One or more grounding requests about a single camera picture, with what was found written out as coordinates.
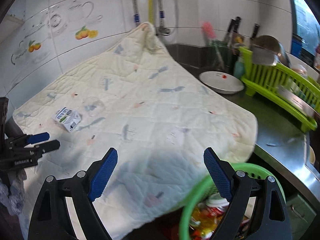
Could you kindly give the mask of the green cabinet doors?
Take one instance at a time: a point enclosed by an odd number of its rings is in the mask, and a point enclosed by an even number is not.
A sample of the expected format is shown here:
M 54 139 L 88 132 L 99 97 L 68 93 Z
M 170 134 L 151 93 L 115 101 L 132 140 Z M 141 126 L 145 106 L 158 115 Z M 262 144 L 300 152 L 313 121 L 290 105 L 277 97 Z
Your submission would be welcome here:
M 291 224 L 292 239 L 300 239 L 316 217 L 316 212 L 299 194 L 286 200 L 286 207 Z

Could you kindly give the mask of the green utensil holder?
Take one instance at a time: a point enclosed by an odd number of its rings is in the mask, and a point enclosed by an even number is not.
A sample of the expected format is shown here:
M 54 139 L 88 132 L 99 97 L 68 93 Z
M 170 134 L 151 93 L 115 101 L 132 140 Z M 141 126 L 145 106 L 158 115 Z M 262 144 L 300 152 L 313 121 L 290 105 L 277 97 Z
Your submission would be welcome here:
M 211 42 L 213 51 L 212 67 L 218 72 L 229 72 L 231 64 L 232 50 L 229 48 L 228 43 L 219 40 L 213 40 Z

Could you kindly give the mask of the white ceramic bowl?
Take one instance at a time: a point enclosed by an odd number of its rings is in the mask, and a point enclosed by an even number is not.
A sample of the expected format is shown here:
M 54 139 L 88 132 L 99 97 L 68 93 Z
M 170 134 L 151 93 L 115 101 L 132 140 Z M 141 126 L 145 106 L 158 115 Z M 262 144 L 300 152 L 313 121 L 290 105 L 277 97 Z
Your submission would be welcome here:
M 220 94 L 236 94 L 245 88 L 239 79 L 223 72 L 202 72 L 199 75 L 199 79 L 213 91 Z

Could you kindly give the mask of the green dish rack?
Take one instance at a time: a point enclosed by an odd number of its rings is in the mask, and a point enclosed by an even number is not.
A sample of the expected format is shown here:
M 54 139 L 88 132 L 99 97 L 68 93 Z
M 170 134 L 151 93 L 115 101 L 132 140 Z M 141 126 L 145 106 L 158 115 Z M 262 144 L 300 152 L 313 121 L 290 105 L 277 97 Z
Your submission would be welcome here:
M 278 62 L 274 66 L 253 63 L 253 52 L 240 48 L 245 73 L 241 77 L 246 93 L 259 93 L 289 112 L 301 122 L 302 132 L 315 131 L 319 114 L 319 84 L 312 78 L 304 78 Z

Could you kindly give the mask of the blue container on sill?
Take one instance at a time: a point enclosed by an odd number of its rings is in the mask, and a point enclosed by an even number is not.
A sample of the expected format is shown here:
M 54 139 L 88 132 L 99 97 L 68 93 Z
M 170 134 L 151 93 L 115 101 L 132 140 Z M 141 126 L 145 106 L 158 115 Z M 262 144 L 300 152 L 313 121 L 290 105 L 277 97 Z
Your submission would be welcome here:
M 291 55 L 295 57 L 300 57 L 302 48 L 303 48 L 304 39 L 293 33 L 292 34 L 292 42 L 291 42 Z

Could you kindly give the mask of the pink brush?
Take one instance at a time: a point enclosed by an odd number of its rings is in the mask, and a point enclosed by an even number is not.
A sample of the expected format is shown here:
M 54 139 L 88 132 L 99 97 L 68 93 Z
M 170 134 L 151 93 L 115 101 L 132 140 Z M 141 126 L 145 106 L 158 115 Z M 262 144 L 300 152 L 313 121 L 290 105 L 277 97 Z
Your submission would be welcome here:
M 208 39 L 214 40 L 216 38 L 215 31 L 214 31 L 213 26 L 210 22 L 204 22 L 202 24 L 202 30 Z

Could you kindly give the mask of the red soda can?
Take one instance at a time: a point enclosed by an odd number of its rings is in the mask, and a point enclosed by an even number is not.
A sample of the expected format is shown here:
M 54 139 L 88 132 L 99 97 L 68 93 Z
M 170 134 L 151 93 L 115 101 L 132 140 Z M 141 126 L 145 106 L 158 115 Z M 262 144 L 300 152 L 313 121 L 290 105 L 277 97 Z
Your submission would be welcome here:
M 225 205 L 219 205 L 219 206 L 213 205 L 213 204 L 207 204 L 206 210 L 210 216 L 219 217 L 226 212 L 228 206 L 229 206 L 228 203 Z

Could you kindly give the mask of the green plastic waste basket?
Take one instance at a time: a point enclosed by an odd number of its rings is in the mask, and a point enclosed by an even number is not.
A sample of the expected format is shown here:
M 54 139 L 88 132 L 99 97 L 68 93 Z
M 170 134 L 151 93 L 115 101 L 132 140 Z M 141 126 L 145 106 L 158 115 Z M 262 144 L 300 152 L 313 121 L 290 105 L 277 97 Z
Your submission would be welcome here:
M 284 198 L 284 202 L 286 202 L 285 193 L 283 188 L 276 178 L 276 176 L 270 172 L 269 170 L 251 163 L 231 163 L 232 168 L 237 170 L 242 170 L 248 173 L 248 176 L 251 178 L 257 179 L 261 177 L 265 179 L 268 176 L 273 176 L 279 186 L 281 194 Z M 206 197 L 211 194 L 218 193 L 218 190 L 213 183 L 213 180 L 210 175 L 204 177 L 197 185 L 193 187 L 187 198 L 184 200 L 184 208 L 182 211 L 180 224 L 179 224 L 179 239 L 180 240 L 188 240 L 191 239 L 189 235 L 189 220 L 191 218 L 191 214 L 193 212 L 194 207 Z

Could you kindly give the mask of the small milk carton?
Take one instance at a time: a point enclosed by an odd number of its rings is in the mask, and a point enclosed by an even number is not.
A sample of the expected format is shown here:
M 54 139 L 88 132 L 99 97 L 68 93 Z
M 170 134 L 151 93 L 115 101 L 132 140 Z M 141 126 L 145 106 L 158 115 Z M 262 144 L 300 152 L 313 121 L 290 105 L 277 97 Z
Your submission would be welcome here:
M 63 127 L 67 132 L 71 133 L 81 121 L 78 111 L 63 107 L 52 115 L 54 122 Z

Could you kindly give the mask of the white quilted cloth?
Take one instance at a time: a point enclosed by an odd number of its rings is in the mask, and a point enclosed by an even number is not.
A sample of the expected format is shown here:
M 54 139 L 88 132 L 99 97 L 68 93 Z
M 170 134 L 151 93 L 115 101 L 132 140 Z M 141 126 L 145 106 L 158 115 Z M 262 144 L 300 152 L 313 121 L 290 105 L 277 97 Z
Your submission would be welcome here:
M 71 133 L 52 119 L 63 107 L 81 116 Z M 122 239 L 184 205 L 208 173 L 205 149 L 243 163 L 258 132 L 256 117 L 180 66 L 149 23 L 57 78 L 18 107 L 13 119 L 23 132 L 48 132 L 61 144 L 26 170 L 19 216 L 24 237 L 45 178 L 86 170 L 109 148 L 117 150 L 118 163 L 94 206 L 111 237 Z

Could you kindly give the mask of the left gloved hand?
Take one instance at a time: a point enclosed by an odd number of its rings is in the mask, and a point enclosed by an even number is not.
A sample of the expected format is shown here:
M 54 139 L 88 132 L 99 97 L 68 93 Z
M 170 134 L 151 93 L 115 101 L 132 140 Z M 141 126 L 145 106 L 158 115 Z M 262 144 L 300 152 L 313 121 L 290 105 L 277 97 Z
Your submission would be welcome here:
M 24 181 L 27 175 L 24 169 L 1 175 L 1 204 L 9 215 L 20 215 L 25 204 Z

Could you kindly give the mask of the steel sink basin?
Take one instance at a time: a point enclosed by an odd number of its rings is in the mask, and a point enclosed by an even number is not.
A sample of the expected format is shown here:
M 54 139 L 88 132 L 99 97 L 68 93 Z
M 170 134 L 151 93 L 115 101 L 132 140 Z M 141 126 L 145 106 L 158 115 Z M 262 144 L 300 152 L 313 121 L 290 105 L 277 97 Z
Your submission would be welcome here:
M 310 135 L 304 135 L 304 164 L 311 174 L 319 181 L 319 171 L 315 168 L 316 156 L 310 146 Z

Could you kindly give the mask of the red cup with clear lid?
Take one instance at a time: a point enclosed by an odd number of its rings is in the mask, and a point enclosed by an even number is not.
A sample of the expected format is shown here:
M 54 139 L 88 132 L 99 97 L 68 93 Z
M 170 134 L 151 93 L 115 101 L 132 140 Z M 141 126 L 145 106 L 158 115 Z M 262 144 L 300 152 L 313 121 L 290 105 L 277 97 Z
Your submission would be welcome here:
M 229 205 L 226 198 L 222 198 L 219 193 L 212 194 L 206 200 L 208 207 L 225 207 Z

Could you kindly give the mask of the steel pot in rack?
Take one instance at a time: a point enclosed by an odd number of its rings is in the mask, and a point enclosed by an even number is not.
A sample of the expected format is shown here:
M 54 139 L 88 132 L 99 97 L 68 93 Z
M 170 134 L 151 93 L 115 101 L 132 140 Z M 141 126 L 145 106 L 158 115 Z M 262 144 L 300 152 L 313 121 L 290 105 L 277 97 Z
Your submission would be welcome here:
M 283 45 L 273 36 L 262 35 L 253 39 L 251 44 L 252 63 L 263 66 L 275 66 L 281 63 L 290 67 L 291 63 Z

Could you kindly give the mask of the yellow plastic bag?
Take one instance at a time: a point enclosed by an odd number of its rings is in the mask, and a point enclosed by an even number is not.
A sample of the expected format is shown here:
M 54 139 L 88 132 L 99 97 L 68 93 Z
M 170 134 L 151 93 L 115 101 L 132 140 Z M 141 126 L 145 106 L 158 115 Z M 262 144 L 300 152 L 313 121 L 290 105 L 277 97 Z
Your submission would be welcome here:
M 223 215 L 210 216 L 206 210 L 206 204 L 197 204 L 189 220 L 191 239 L 210 239 Z

